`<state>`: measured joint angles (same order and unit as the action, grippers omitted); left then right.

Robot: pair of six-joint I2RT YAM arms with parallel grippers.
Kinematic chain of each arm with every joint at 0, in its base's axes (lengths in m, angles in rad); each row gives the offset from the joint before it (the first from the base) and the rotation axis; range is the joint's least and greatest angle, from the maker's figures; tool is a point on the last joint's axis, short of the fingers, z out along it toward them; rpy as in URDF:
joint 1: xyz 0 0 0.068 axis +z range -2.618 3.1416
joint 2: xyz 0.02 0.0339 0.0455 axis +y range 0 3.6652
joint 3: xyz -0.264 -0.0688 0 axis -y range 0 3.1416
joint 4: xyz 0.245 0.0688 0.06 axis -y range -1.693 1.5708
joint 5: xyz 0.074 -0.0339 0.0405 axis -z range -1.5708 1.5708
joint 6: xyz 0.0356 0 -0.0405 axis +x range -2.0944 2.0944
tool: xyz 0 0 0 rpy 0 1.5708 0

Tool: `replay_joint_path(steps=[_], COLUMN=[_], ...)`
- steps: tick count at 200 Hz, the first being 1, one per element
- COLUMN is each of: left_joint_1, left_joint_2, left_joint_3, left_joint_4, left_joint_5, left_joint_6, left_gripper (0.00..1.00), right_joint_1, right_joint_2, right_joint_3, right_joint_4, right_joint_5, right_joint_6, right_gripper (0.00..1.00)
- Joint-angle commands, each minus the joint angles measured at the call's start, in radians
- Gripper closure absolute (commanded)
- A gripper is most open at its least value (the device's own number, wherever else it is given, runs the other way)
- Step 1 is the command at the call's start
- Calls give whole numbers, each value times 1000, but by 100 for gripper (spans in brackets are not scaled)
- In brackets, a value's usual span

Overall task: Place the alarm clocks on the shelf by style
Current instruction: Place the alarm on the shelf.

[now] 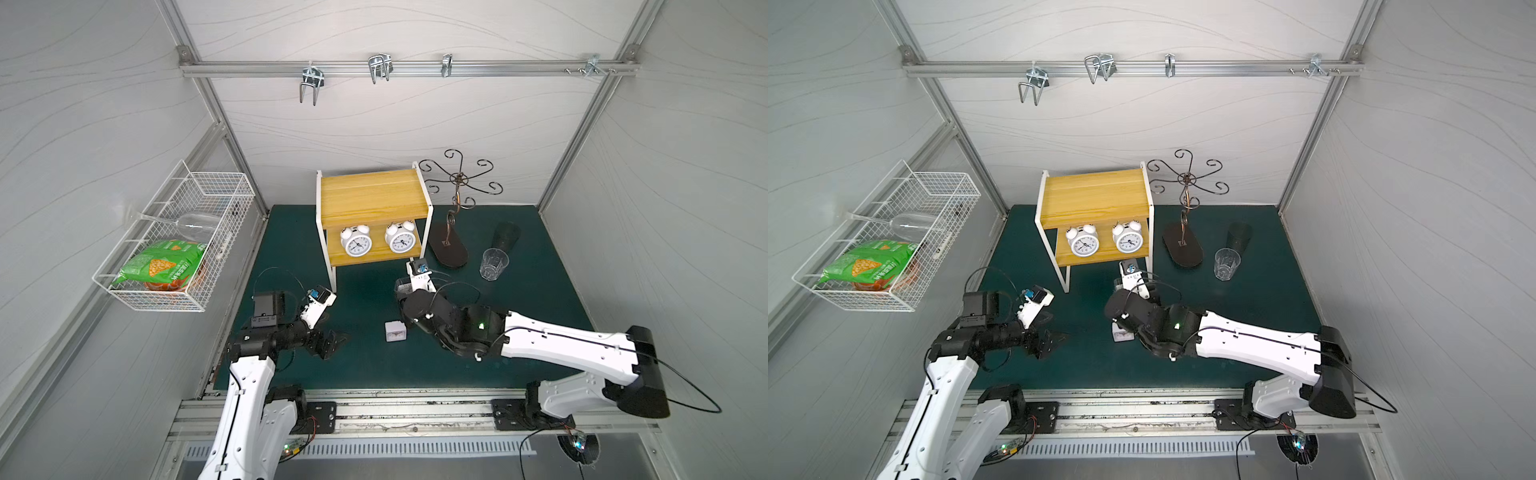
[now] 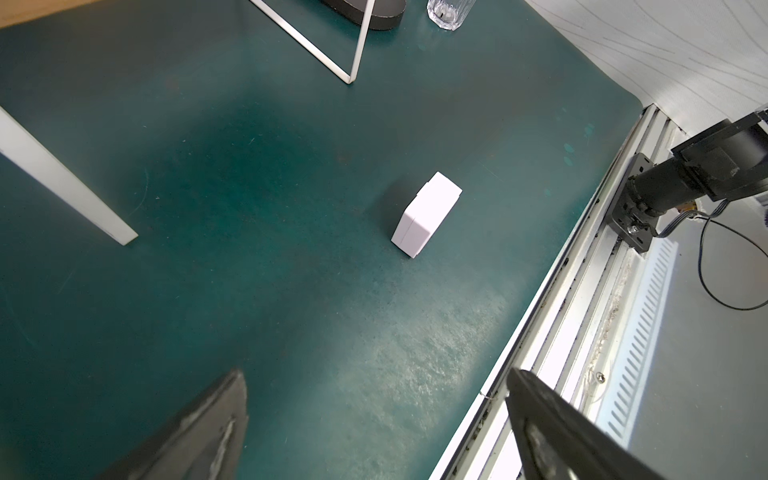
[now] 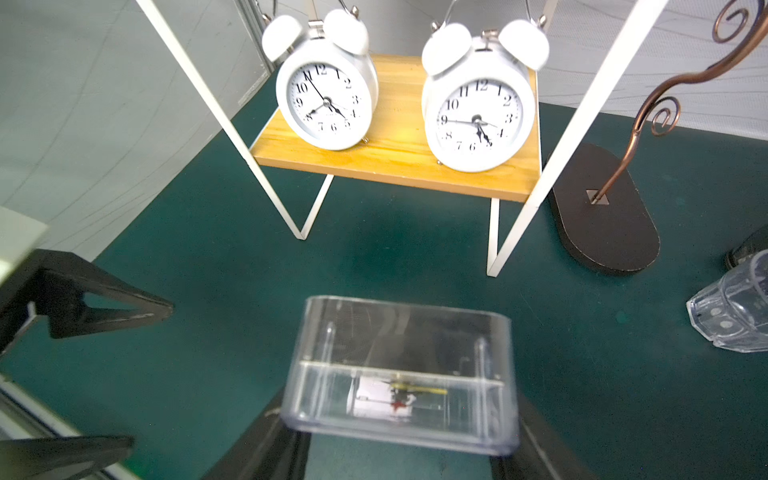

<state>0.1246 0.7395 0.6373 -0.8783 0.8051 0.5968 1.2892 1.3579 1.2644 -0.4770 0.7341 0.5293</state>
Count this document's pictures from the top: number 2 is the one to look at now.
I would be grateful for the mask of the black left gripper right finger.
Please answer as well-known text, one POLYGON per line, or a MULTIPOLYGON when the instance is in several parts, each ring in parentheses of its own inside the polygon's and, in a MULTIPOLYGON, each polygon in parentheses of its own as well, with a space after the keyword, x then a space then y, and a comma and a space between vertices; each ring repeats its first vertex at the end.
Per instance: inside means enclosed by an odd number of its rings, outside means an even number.
POLYGON ((659 479, 534 373, 507 380, 510 425, 527 479, 659 479))

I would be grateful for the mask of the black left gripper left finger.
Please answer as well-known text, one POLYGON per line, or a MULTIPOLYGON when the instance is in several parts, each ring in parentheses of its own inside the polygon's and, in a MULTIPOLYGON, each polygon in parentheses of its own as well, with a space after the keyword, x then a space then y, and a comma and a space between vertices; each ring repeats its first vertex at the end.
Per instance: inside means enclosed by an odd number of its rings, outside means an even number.
POLYGON ((213 381, 98 479, 233 479, 248 425, 244 374, 213 381))

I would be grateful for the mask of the white square alarm clock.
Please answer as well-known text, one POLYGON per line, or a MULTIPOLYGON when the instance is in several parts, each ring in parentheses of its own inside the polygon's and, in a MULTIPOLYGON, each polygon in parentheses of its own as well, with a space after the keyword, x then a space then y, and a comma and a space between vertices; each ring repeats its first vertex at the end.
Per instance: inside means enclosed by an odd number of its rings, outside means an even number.
POLYGON ((458 202, 462 189, 440 172, 422 186, 403 212, 392 243, 415 258, 458 202))

